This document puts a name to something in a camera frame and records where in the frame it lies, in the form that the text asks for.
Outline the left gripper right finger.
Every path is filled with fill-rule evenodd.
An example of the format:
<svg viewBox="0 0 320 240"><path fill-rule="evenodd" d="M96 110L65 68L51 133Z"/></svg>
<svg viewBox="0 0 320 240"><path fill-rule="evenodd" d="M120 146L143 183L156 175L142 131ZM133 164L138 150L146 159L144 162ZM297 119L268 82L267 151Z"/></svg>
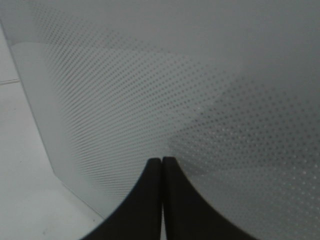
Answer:
<svg viewBox="0 0 320 240"><path fill-rule="evenodd" d="M192 186L176 158L162 159L162 202L168 240L251 240Z"/></svg>

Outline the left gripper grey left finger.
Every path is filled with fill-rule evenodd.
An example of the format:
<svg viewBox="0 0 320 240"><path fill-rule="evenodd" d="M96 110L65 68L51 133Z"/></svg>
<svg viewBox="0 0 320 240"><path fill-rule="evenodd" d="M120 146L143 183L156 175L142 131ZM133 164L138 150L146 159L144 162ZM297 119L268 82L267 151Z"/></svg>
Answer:
<svg viewBox="0 0 320 240"><path fill-rule="evenodd" d="M151 158L124 201L84 240L159 240L162 227L162 161Z"/></svg>

